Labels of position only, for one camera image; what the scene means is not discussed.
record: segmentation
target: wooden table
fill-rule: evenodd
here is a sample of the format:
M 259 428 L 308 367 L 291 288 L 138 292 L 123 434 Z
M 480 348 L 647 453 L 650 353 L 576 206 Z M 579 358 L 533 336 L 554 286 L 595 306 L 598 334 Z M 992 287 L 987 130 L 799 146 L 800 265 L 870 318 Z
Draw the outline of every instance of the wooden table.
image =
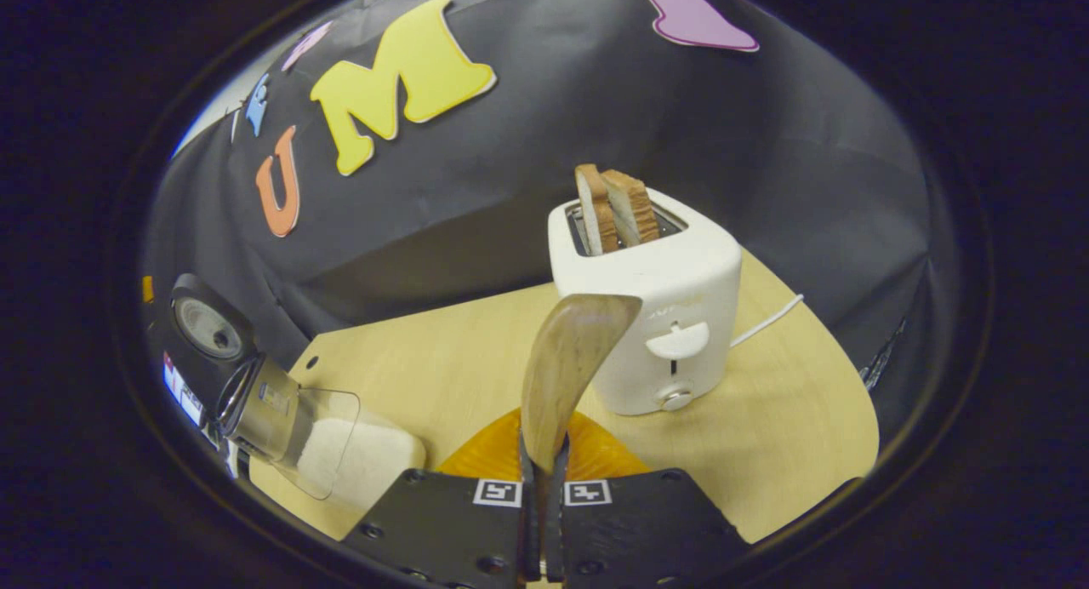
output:
M 735 334 L 794 298 L 749 253 Z M 363 407 L 423 439 L 427 468 L 518 406 L 537 329 L 558 302 L 552 283 L 323 333 L 291 369 L 304 388 L 350 391 Z M 318 357 L 314 368 L 306 364 Z M 592 386 L 579 412 L 651 468 L 680 467 L 741 536 L 759 540 L 808 511 L 878 453 L 873 406 L 832 334 L 800 303 L 732 349 L 722 383 L 680 412 L 621 417 Z M 254 484 L 304 521 L 342 539 L 363 511 L 319 502 L 259 461 Z

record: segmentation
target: white cable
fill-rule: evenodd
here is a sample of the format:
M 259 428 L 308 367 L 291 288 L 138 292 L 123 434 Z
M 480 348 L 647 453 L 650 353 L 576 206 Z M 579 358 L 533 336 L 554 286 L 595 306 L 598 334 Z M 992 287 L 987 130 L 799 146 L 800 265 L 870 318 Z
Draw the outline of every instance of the white cable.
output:
M 759 333 L 760 330 L 767 328 L 767 326 L 771 326 L 773 322 L 779 321 L 780 318 L 783 317 L 783 315 L 785 315 L 786 312 L 791 312 L 792 307 L 796 306 L 797 303 L 800 303 L 804 299 L 805 295 L 802 294 L 794 295 L 793 300 L 786 303 L 786 306 L 783 306 L 782 310 L 779 310 L 779 312 L 771 315 L 771 317 L 766 318 L 761 322 L 758 322 L 756 328 L 751 328 L 750 330 L 748 330 L 748 332 L 745 332 L 741 334 L 741 336 L 735 338 L 734 341 L 730 343 L 730 348 L 734 348 L 735 345 L 739 345 L 742 344 L 742 342 L 749 340 L 751 336 L 755 336 L 756 333 Z

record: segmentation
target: toaster slot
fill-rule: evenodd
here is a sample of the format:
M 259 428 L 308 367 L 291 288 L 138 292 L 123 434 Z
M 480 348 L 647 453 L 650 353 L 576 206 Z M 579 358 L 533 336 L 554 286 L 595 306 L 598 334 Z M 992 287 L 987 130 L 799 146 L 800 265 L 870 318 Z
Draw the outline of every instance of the toaster slot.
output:
M 656 203 L 650 203 L 650 209 L 653 210 L 654 220 L 658 221 L 658 236 L 659 240 L 665 236 L 673 236 L 674 233 L 684 232 L 688 229 L 688 224 L 681 217 L 674 216 L 673 212 L 669 212 Z M 583 206 L 572 205 L 568 206 L 567 210 L 567 228 L 571 229 L 571 240 L 575 243 L 575 251 L 579 256 L 590 256 L 590 253 L 586 250 L 587 238 L 586 238 L 586 224 L 583 221 Z M 625 244 L 622 240 L 617 240 L 620 248 L 625 248 Z

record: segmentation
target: toaster lever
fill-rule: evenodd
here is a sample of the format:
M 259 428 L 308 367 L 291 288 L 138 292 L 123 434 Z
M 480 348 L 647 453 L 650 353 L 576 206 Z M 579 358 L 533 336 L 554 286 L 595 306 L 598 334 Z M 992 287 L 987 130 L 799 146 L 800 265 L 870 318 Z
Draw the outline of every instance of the toaster lever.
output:
M 647 341 L 647 349 L 662 359 L 688 359 L 688 357 L 701 352 L 710 340 L 711 329 L 708 328 L 706 321 L 684 329 L 674 322 L 670 333 L 665 333 L 664 336 L 650 338 Z

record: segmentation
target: table surface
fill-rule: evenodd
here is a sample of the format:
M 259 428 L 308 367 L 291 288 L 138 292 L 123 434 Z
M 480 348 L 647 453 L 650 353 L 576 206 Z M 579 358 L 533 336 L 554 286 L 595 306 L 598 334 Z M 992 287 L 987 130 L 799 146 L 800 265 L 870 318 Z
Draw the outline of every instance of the table surface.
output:
M 736 334 L 795 297 L 743 251 Z M 416 434 L 427 468 L 518 406 L 537 329 L 559 300 L 552 283 L 323 333 L 291 369 L 304 388 L 354 392 L 363 407 Z M 306 368 L 318 357 L 314 368 Z M 578 410 L 651 468 L 685 469 L 755 542 L 800 516 L 878 454 L 873 406 L 854 365 L 805 303 L 730 353 L 722 382 L 680 412 L 621 417 L 589 388 Z M 333 539 L 363 511 L 317 501 L 258 459 L 250 480 Z

